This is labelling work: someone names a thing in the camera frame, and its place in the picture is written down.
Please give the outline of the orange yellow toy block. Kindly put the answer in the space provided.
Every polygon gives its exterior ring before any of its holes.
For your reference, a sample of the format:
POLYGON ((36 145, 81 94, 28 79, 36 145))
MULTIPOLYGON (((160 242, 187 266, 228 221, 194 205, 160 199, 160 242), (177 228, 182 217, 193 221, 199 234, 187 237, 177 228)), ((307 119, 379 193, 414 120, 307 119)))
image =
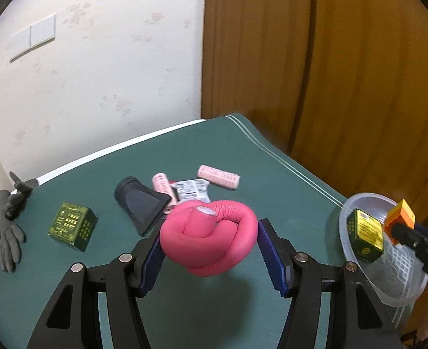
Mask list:
POLYGON ((383 223, 385 234, 391 240, 393 245, 397 245, 399 241, 392 234, 392 228, 395 224, 413 229, 415 227, 415 214, 405 199, 402 199, 388 213, 383 223))

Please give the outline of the green yellow box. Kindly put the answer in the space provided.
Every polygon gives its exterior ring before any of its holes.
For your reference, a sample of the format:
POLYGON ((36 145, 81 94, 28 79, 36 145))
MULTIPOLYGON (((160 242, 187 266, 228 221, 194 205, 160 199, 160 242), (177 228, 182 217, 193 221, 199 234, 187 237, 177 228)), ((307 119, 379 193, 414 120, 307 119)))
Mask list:
POLYGON ((360 209, 347 217, 347 233, 351 248, 360 259, 373 263, 384 253, 383 227, 380 221, 360 209))

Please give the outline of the black dryer nozzle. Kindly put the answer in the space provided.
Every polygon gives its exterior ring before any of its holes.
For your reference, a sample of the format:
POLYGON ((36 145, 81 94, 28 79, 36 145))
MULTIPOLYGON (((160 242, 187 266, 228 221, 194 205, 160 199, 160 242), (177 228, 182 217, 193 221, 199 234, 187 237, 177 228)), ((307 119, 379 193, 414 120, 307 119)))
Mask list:
POLYGON ((162 217, 171 197, 154 191, 142 184, 136 177, 126 177, 114 189, 114 198, 130 216, 141 236, 162 217))

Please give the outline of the white wall switch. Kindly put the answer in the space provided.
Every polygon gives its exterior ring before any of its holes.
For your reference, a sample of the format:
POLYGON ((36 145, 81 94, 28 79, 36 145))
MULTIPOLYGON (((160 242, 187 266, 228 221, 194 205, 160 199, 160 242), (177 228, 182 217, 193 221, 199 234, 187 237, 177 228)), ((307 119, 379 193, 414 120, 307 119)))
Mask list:
POLYGON ((43 45, 53 42, 56 37, 56 16, 49 16, 10 38, 7 51, 10 62, 23 57, 43 45))

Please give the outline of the pink hair curler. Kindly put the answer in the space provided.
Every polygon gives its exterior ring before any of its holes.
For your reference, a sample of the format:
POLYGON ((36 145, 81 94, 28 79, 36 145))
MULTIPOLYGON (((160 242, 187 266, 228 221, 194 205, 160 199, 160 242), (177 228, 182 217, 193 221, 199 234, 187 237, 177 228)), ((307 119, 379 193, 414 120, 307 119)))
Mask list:
POLYGON ((177 205, 177 199, 174 194, 174 189, 170 185, 167 175, 165 173, 157 173, 152 178, 152 185, 155 191, 170 196, 170 202, 165 207, 164 212, 169 214, 172 209, 177 205))
POLYGON ((211 184, 230 190, 236 190, 240 181, 239 175, 216 169, 208 165, 201 165, 197 170, 197 176, 203 180, 207 180, 211 184))

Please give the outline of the clear plastic bowl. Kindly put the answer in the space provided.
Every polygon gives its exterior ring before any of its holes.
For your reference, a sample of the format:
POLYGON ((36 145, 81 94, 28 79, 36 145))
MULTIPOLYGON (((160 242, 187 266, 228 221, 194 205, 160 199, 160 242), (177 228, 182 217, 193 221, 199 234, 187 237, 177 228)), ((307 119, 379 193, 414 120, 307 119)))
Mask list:
POLYGON ((353 210, 362 210, 383 222, 395 205, 396 202, 390 198, 375 193, 353 195, 339 213, 339 237, 345 259, 359 265, 383 304, 404 307, 414 304, 427 285, 428 276, 422 270, 422 263, 415 252, 400 244, 393 245, 385 236, 383 255, 369 263, 355 254, 347 232, 347 218, 353 210))

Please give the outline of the pink knotted foam roller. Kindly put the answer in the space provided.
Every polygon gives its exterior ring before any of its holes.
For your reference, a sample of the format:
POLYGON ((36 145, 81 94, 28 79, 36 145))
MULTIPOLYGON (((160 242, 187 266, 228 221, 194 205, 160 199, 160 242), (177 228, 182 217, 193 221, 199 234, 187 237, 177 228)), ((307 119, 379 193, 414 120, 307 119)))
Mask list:
POLYGON ((230 200, 183 202, 160 229, 163 252, 189 273, 211 277, 237 266, 253 249, 258 220, 245 204, 230 200))

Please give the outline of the dark grey glove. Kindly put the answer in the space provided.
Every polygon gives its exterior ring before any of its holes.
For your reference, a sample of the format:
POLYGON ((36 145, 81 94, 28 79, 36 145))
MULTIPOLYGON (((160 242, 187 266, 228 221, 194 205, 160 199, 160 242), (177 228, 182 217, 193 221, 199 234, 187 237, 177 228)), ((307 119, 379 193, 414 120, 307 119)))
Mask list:
POLYGON ((10 171, 15 193, 0 190, 0 269, 14 273, 21 261, 21 243, 26 241, 22 228, 15 222, 26 206, 32 191, 39 186, 36 178, 23 181, 10 171))

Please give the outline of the wooden wardrobe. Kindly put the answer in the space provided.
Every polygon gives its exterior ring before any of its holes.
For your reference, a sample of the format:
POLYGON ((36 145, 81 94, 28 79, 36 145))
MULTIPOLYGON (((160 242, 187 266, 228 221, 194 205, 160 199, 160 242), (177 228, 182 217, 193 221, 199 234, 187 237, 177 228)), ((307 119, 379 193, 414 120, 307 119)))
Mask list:
POLYGON ((428 225, 428 0, 205 0, 201 115, 428 225))

